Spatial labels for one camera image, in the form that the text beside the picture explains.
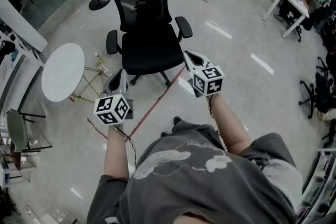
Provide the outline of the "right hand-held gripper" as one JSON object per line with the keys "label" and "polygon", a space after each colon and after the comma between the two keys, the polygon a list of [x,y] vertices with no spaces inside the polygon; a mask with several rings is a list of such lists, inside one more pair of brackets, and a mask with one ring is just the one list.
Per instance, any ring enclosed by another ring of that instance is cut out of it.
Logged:
{"label": "right hand-held gripper", "polygon": [[[222,89],[224,73],[220,66],[210,65],[210,60],[198,52],[185,50],[183,52],[185,66],[191,77],[191,86],[197,98],[210,97]],[[207,66],[195,69],[195,66]]]}

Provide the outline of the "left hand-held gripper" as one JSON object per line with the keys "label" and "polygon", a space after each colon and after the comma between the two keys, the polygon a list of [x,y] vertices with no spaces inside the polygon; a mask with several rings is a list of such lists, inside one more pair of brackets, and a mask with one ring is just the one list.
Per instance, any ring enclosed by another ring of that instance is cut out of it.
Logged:
{"label": "left hand-held gripper", "polygon": [[122,124],[124,120],[133,119],[133,101],[127,100],[128,74],[124,69],[112,74],[103,86],[104,94],[115,94],[98,98],[94,103],[94,115],[103,125]]}

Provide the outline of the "black mesh office chair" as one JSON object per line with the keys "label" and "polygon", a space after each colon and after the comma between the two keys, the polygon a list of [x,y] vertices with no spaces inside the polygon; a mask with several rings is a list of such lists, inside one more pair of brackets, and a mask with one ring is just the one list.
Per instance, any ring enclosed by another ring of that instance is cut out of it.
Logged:
{"label": "black mesh office chair", "polygon": [[106,48],[108,54],[119,52],[122,68],[134,78],[134,85],[140,76],[160,73],[165,84],[171,83],[165,70],[183,63],[180,42],[193,35],[188,21],[176,17],[179,32],[175,33],[167,0],[114,0],[120,16],[120,30],[124,33],[118,44],[116,30],[108,33]]}

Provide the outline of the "person's right forearm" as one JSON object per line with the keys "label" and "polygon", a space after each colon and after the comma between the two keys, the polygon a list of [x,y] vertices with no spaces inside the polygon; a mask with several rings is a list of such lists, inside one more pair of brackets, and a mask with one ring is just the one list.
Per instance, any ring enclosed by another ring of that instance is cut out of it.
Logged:
{"label": "person's right forearm", "polygon": [[220,94],[207,97],[209,110],[228,151],[239,155],[251,145],[251,139],[243,124]]}

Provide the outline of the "person's left forearm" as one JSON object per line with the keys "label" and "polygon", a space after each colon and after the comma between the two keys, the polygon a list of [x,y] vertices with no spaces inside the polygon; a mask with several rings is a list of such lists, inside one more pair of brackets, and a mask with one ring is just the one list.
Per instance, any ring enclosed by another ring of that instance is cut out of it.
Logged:
{"label": "person's left forearm", "polygon": [[127,182],[130,178],[125,138],[115,125],[109,126],[104,174]]}

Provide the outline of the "black swivel chair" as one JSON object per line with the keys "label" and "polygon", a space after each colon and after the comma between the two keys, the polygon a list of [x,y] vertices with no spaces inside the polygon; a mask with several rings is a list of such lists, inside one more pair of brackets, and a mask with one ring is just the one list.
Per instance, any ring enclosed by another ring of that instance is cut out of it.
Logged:
{"label": "black swivel chair", "polygon": [[310,112],[308,119],[313,117],[314,111],[322,121],[331,121],[336,119],[336,53],[328,53],[325,61],[317,57],[321,65],[316,66],[315,82],[306,84],[303,80],[299,83],[304,86],[308,98],[299,101],[301,106],[310,103]]}

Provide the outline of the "white round side table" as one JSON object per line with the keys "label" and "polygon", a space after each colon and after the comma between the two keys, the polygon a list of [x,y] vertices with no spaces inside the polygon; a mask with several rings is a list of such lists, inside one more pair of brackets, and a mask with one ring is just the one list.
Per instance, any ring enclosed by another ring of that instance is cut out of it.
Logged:
{"label": "white round side table", "polygon": [[71,100],[94,101],[76,94],[75,90],[84,79],[87,83],[84,90],[90,87],[96,95],[99,93],[91,85],[97,77],[111,76],[110,71],[103,65],[96,68],[85,66],[83,49],[75,43],[67,43],[57,48],[47,59],[41,78],[41,87],[45,97],[51,102],[60,102],[67,98]]}

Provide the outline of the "white partition panel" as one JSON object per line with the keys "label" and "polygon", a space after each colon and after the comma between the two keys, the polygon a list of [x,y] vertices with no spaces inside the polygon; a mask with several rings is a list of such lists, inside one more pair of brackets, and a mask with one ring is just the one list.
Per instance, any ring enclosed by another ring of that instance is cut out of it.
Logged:
{"label": "white partition panel", "polygon": [[0,0],[0,19],[21,39],[42,52],[48,41],[12,6],[8,0]]}

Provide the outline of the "white office desk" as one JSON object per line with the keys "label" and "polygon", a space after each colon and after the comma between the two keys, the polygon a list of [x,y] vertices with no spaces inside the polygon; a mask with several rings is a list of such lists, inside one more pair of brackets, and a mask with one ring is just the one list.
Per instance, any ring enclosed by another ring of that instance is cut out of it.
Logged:
{"label": "white office desk", "polygon": [[[275,7],[280,3],[281,0],[274,0],[272,5],[268,8],[266,13],[263,15],[262,20],[266,21],[268,16],[273,12]],[[304,5],[303,0],[287,0],[297,11],[300,12],[301,16],[284,32],[282,35],[283,38],[286,38],[300,23],[305,19],[309,18],[309,11]]]}

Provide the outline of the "person's grey printed t-shirt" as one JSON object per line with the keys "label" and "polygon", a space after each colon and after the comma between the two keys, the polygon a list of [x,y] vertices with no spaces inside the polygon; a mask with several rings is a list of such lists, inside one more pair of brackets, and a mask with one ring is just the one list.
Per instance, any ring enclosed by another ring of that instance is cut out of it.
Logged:
{"label": "person's grey printed t-shirt", "polygon": [[209,125],[179,121],[153,142],[125,182],[103,175],[87,224],[296,224],[302,177],[282,137],[266,134],[240,154]]}

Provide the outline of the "white storage shelf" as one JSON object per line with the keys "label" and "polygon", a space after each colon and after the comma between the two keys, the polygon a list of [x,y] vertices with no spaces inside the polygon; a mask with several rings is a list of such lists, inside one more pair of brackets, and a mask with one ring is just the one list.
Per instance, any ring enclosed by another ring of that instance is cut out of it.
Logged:
{"label": "white storage shelf", "polygon": [[318,150],[318,161],[299,207],[298,224],[336,213],[336,148]]}

